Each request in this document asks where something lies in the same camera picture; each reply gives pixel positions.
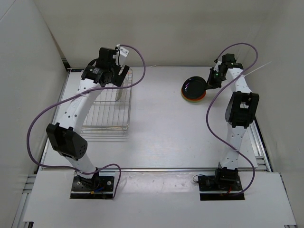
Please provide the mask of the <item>black plate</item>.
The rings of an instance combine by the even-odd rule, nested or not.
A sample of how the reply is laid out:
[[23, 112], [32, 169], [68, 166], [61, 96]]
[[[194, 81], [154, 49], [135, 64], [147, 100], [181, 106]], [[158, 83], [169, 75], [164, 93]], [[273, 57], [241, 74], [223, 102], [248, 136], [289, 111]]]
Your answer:
[[181, 92], [190, 98], [202, 95], [206, 91], [206, 81], [200, 76], [188, 78], [181, 87]]

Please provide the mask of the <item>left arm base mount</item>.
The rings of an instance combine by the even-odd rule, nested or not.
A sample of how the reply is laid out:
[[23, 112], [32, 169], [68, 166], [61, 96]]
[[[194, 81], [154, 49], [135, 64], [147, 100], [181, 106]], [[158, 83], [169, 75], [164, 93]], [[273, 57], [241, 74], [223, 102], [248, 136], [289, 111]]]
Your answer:
[[95, 173], [86, 179], [79, 175], [73, 178], [70, 198], [77, 200], [111, 200], [114, 196], [114, 176]]

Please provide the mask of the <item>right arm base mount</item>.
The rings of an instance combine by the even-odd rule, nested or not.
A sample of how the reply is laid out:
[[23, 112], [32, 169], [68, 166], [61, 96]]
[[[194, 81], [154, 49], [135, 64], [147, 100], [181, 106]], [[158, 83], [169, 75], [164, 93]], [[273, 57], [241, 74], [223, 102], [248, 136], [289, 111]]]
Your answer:
[[199, 186], [200, 201], [236, 201], [245, 200], [240, 177], [237, 177], [233, 185], [220, 185], [215, 182], [214, 175], [197, 174], [193, 176], [192, 182]]

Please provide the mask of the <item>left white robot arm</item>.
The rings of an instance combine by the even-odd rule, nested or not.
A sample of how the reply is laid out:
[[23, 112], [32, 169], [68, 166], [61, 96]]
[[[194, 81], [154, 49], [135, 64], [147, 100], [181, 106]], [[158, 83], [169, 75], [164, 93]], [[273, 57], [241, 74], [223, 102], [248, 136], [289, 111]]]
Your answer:
[[123, 66], [129, 51], [116, 46], [115, 49], [102, 47], [97, 59], [84, 69], [78, 86], [78, 97], [72, 99], [64, 115], [56, 124], [47, 126], [47, 135], [54, 151], [65, 157], [77, 169], [77, 175], [89, 190], [98, 188], [100, 179], [94, 175], [96, 167], [86, 154], [87, 141], [80, 135], [84, 120], [101, 88], [107, 84], [121, 86], [129, 67]]

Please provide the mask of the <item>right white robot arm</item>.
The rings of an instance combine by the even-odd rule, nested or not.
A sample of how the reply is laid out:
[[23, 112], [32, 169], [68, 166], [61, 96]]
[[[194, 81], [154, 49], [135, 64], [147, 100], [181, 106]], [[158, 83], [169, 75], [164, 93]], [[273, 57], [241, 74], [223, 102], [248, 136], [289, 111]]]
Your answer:
[[245, 78], [241, 75], [243, 66], [237, 63], [234, 54], [225, 54], [210, 69], [207, 90], [220, 88], [223, 81], [230, 82], [232, 96], [225, 111], [228, 123], [225, 149], [222, 152], [218, 168], [213, 178], [214, 186], [219, 190], [228, 188], [238, 191], [238, 157], [243, 136], [253, 122], [259, 102], [259, 95], [253, 93]]

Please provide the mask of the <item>grey plate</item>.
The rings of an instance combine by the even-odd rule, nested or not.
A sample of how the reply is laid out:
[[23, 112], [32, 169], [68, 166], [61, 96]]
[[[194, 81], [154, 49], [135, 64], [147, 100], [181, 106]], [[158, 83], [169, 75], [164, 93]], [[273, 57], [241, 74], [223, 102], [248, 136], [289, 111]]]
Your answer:
[[124, 94], [125, 94], [125, 89], [117, 89], [116, 90], [115, 101], [116, 102], [122, 101]]

